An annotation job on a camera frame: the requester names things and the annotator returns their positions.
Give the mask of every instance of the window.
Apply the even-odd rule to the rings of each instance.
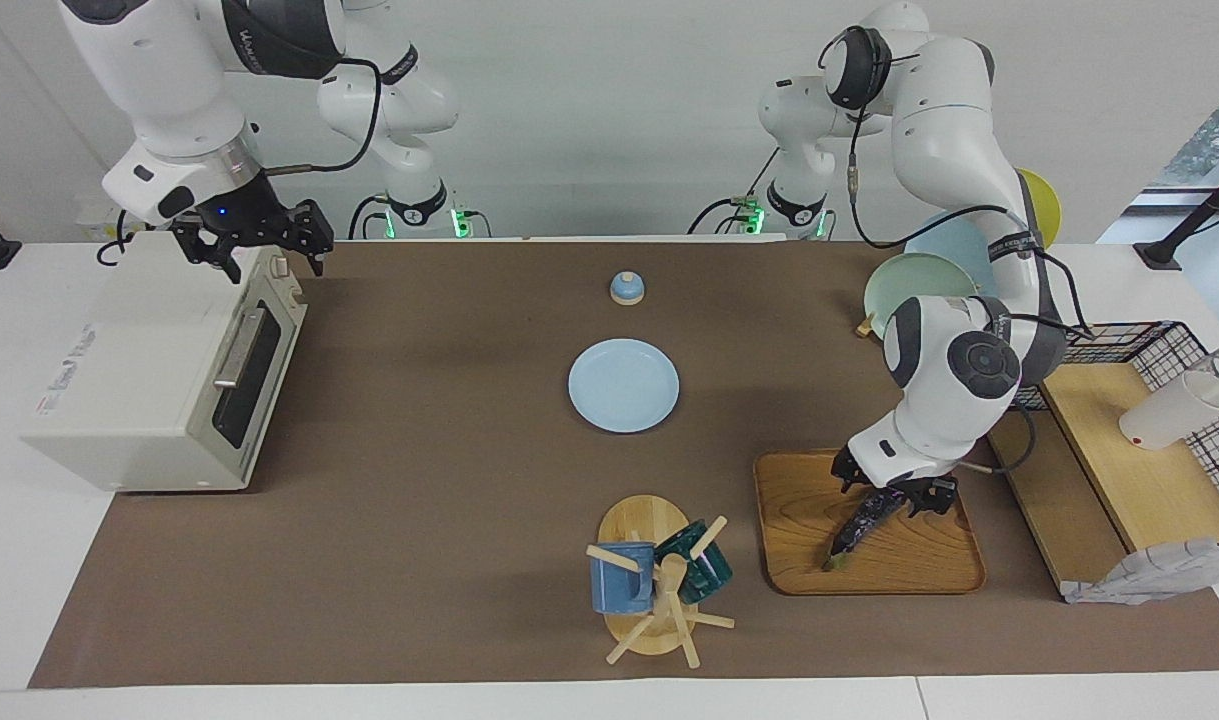
[[[1173,156],[1170,163],[1156,178],[1152,186],[1218,186],[1219,178],[1213,179],[1219,169],[1219,105],[1204,119],[1191,140]]]

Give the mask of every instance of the blue mug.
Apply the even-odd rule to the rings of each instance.
[[[636,615],[655,607],[655,543],[601,542],[599,547],[629,557],[640,565],[631,573],[608,562],[591,559],[591,607],[603,615]]]

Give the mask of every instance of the dark green mug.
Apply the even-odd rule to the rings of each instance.
[[[714,542],[706,546],[706,551],[702,551],[702,554],[697,556],[696,560],[690,560],[688,553],[690,553],[705,534],[706,520],[692,520],[692,523],[688,524],[688,528],[679,530],[678,534],[666,538],[666,541],[655,548],[655,562],[662,562],[663,557],[673,552],[688,562],[685,582],[681,584],[681,588],[678,592],[681,602],[685,602],[686,605],[695,605],[697,602],[706,601],[706,598],[713,596],[719,588],[723,588],[729,582],[729,577],[733,577],[733,569],[729,569],[729,562],[724,559],[724,553],[720,552],[720,548]]]

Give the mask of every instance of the oven door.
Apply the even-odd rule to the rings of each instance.
[[[233,487],[247,486],[295,341],[297,320],[266,274],[254,274],[188,428],[233,473]]]

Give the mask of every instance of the oven window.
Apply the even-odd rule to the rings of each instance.
[[[240,384],[224,389],[213,409],[213,429],[235,448],[244,442],[249,420],[254,419],[254,407],[258,404],[267,373],[271,372],[271,362],[275,358],[275,347],[280,346],[280,323],[275,322],[275,316],[265,301],[260,301],[258,307],[266,309],[267,314],[257,340],[254,340],[254,347],[249,351]]]

